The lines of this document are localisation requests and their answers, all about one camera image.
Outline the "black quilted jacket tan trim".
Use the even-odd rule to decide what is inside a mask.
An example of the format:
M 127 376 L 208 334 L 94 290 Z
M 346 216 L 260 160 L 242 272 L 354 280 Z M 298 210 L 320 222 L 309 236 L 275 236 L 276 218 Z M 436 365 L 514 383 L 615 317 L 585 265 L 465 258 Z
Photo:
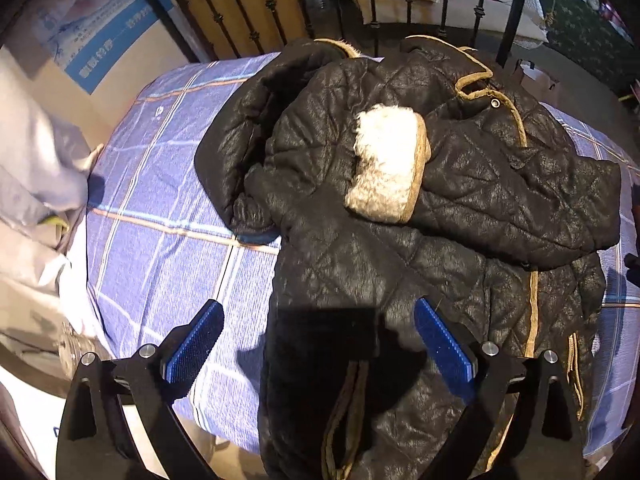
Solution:
M 402 214 L 348 206 L 364 121 L 400 107 L 426 130 Z M 273 479 L 415 479 L 463 404 L 413 324 L 416 300 L 518 358 L 555 351 L 591 414 L 600 255 L 620 239 L 620 167 L 478 53 L 434 37 L 372 60 L 299 40 L 215 117 L 194 168 L 224 225 L 280 240 L 258 439 Z

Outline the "grey white crumpled clothes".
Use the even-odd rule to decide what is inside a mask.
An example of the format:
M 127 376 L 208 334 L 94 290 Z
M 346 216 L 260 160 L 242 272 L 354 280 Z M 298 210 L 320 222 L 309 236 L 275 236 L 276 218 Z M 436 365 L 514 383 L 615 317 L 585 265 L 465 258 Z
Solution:
M 1 51 L 1 364 L 62 398 L 81 351 L 104 352 L 88 292 L 89 176 L 100 151 Z

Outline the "blue plaid bed sheet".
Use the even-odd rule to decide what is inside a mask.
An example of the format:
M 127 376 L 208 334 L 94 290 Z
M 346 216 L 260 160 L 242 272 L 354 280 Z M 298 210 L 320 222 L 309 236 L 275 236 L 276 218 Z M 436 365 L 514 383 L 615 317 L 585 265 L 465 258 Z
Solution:
M 278 245 L 249 248 L 218 218 L 193 167 L 218 110 L 265 56 L 189 64 L 146 86 L 89 180 L 89 289 L 119 358 L 157 344 L 206 300 L 224 332 L 176 411 L 248 452 L 258 449 L 262 335 Z

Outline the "small cardboard box on floor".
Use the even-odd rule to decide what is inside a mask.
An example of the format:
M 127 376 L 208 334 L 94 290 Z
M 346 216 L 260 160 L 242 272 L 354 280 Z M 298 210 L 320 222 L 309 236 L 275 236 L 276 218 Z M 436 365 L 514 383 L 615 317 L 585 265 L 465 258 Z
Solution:
M 513 79 L 537 101 L 557 107 L 560 102 L 561 83 L 529 60 L 517 60 Z

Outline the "cardboard box blue label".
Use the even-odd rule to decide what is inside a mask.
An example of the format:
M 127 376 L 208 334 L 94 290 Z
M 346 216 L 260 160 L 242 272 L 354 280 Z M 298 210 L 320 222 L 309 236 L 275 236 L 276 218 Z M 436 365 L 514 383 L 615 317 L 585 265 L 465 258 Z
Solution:
M 104 143 L 139 92 L 188 58 L 146 0 L 32 0 L 1 65 L 49 113 Z

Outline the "green patterned cloth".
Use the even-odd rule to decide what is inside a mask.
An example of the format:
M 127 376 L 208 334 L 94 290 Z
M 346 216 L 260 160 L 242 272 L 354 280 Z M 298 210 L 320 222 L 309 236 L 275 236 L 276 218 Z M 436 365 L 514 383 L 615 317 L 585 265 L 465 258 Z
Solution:
M 639 48 L 582 0 L 540 0 L 549 47 L 575 62 L 616 96 L 639 78 Z

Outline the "black iron bed footboard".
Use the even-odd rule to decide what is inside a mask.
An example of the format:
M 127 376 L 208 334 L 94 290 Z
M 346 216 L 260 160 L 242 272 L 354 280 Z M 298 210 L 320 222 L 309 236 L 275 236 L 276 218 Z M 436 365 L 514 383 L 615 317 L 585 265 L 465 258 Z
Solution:
M 505 61 L 513 46 L 536 48 L 547 39 L 539 0 L 513 0 L 500 37 L 445 25 L 364 24 L 354 0 L 146 1 L 190 61 L 264 54 L 302 37 L 344 39 L 378 54 L 400 36 L 422 32 L 467 46 L 475 46 L 482 37 L 494 37 L 499 43 L 498 59 Z

